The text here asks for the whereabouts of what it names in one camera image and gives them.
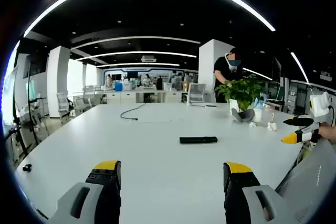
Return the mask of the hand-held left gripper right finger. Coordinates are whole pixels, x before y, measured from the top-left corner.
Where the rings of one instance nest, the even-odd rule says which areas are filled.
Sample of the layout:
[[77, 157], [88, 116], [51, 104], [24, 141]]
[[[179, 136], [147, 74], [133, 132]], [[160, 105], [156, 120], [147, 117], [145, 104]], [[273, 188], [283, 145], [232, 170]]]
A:
[[296, 223], [285, 200], [270, 186], [261, 185], [246, 165], [225, 162], [224, 209], [227, 223]]

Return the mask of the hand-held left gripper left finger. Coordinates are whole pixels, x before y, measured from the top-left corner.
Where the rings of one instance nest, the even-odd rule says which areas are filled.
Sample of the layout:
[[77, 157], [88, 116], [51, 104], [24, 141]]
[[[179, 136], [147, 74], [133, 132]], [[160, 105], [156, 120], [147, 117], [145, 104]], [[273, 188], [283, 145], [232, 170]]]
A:
[[59, 198], [48, 223], [119, 223], [120, 190], [121, 162], [101, 162]]

